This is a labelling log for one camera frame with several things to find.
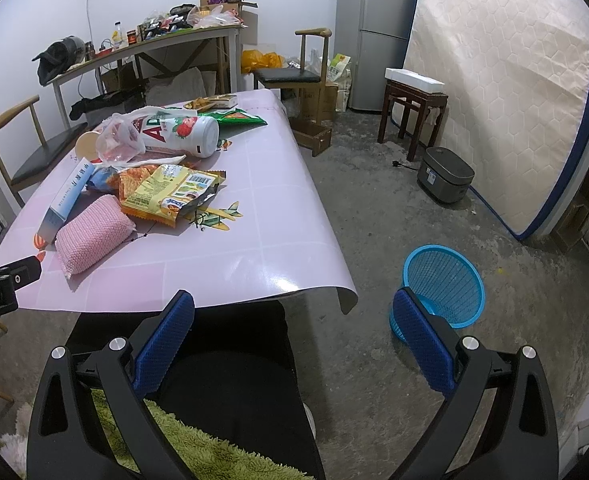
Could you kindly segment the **yellow plastic bag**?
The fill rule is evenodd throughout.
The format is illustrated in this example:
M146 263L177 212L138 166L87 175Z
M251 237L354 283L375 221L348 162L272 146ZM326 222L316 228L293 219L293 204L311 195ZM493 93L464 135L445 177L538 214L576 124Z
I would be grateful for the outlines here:
M263 53L260 50L250 49L241 53L241 73L251 74L263 68L283 68L285 58L276 52Z

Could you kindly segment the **grey refrigerator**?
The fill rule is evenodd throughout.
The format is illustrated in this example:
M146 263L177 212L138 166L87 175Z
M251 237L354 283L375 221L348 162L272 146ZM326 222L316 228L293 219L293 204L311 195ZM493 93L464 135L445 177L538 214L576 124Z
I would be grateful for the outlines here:
M375 113L388 67L404 64L417 0L337 0L335 51L351 58L348 106Z

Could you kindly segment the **yellow snack bag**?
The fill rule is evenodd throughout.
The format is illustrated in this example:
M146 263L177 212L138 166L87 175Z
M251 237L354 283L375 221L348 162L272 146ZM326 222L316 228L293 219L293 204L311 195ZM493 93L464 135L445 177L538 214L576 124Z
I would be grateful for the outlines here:
M138 189L120 202L124 214L174 228L178 219L196 212L226 180L223 170L202 171L162 164Z

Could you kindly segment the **clear plastic bag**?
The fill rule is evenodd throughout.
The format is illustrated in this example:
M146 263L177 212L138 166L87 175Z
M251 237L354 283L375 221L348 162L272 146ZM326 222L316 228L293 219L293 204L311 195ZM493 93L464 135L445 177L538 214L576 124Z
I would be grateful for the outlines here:
M121 114L113 114L97 128L95 148L103 162L129 162L146 151L144 140L133 122Z

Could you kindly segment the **grey rice cooker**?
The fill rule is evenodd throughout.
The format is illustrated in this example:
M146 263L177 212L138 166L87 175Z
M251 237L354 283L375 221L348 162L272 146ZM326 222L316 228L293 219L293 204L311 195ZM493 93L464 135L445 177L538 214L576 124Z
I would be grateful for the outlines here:
M434 146L424 152L417 182L438 202L455 204L464 198L474 177L475 170L459 155Z

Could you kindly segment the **orange snack bag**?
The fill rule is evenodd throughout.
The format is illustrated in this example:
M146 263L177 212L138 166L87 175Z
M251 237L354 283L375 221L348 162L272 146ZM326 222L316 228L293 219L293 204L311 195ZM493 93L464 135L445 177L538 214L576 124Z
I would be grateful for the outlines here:
M157 169L158 165L150 164L118 171L107 179L107 186L109 191L115 192L119 200L123 202Z

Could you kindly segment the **blue plastic trash basket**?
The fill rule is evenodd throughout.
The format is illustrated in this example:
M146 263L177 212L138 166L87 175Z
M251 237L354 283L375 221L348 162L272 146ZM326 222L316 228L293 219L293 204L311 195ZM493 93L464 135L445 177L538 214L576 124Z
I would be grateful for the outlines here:
M485 308L485 285L476 267L456 250L424 245L404 261L402 287L409 287L425 309L455 330L477 322Z

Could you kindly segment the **blue white toothpaste box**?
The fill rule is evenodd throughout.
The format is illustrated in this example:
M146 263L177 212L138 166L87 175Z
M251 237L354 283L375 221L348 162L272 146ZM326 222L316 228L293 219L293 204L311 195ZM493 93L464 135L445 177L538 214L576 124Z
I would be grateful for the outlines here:
M43 250L55 240L58 231L66 224L72 208L94 171L95 166L85 157L76 164L50 203L42 223L33 237L36 249Z

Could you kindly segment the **white quilted mattress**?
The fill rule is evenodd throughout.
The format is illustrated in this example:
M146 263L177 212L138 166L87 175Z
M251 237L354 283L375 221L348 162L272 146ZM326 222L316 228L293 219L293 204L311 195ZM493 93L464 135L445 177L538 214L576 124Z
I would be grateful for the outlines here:
M537 232L589 142L584 0L417 0L405 67L449 98L441 142L511 234Z

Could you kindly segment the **green shaggy rug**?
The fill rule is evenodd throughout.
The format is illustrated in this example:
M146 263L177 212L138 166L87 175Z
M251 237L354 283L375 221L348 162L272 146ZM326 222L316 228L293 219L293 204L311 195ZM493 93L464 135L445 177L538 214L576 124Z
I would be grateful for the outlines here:
M138 472L139 468L116 426L106 396L99 389L92 389L92 396L116 461ZM296 468L275 463L255 452L246 452L226 440L186 426L153 401L146 400L145 404L168 442L198 479L312 479L312 476Z

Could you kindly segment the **dark wooden stool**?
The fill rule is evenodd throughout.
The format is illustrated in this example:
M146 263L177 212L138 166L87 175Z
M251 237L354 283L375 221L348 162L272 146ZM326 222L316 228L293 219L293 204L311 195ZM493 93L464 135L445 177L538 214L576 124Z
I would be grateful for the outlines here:
M428 115L432 110L437 112L435 124L432 127L431 136L426 148L432 148L437 142L445 110L447 109L447 95L443 92L426 92L421 89L402 84L391 79L386 80L385 92L383 92L383 108L381 109L380 123L377 134L377 142L383 144L391 116L392 107L395 104L403 106L403 113L399 125L399 138L409 136L409 151L406 160L413 162L417 148L421 144L421 133Z

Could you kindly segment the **pink knitted sponge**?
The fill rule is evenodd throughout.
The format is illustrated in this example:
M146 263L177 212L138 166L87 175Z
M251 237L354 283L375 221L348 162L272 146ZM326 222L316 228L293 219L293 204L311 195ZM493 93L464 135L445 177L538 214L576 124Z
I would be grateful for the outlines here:
M55 248L64 277L85 272L135 230L135 223L121 210L116 196L100 196L57 234Z

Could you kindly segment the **white AD drink bottle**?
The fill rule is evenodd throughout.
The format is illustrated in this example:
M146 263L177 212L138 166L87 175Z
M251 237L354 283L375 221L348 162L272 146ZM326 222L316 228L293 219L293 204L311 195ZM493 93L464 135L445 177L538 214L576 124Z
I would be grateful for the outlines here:
M147 151L208 158L217 150L220 127L209 116L164 112L127 115Z

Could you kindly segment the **paper cup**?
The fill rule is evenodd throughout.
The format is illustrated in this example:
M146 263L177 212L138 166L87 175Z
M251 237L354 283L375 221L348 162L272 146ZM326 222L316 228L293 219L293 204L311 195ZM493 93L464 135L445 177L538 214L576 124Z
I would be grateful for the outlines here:
M96 131L87 131L78 137L75 142L74 151L78 159L85 158L89 162L97 162L100 159L96 143L99 133Z

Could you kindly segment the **green snack bag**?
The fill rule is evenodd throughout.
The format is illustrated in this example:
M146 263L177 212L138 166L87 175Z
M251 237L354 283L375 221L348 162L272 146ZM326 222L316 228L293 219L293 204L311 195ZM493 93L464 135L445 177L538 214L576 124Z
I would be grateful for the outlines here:
M259 127L267 122L260 116L252 115L241 108L231 110L210 110L203 117L213 118L221 128L227 127Z

